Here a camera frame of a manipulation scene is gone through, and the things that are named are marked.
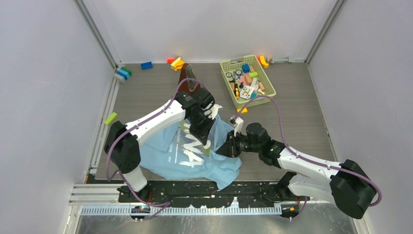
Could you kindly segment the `light blue printed t-shirt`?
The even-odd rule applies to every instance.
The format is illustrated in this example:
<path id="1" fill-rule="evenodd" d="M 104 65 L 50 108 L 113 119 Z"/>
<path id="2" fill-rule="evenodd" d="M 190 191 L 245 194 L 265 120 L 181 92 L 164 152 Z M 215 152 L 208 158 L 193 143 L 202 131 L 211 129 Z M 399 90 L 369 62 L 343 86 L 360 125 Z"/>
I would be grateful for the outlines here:
<path id="1" fill-rule="evenodd" d="M 238 177 L 242 165 L 239 158 L 217 153 L 233 127 L 217 115 L 205 145 L 190 134 L 189 127 L 183 120 L 148 139 L 140 147 L 140 166 L 165 179 L 206 178 L 224 189 Z"/>

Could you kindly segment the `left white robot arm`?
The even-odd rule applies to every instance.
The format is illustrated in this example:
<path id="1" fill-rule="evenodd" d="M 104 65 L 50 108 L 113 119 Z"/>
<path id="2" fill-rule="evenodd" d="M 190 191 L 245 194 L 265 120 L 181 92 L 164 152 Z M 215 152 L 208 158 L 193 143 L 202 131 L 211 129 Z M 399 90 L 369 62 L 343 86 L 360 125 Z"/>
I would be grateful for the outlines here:
<path id="1" fill-rule="evenodd" d="M 147 179 L 140 168 L 141 146 L 158 132 L 183 120 L 189 121 L 190 134 L 205 145 L 220 108 L 205 88 L 193 94 L 181 91 L 138 120 L 127 124 L 115 121 L 110 126 L 104 145 L 107 162 L 116 165 L 136 201 L 143 202 L 150 194 Z"/>

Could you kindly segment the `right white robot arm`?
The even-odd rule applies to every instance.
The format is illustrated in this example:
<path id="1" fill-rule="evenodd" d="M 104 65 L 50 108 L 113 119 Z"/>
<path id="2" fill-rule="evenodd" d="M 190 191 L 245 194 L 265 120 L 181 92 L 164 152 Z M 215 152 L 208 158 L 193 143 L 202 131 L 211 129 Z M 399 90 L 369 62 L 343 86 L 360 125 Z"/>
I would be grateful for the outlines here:
<path id="1" fill-rule="evenodd" d="M 277 183 L 284 200 L 294 196 L 313 197 L 334 204 L 355 219 L 363 218 L 369 207 L 379 204 L 382 193 L 352 160 L 328 161 L 299 152 L 272 139 L 259 123 L 246 127 L 246 134 L 232 130 L 217 153 L 230 158 L 242 152 L 257 153 L 269 166 L 287 170 Z"/>

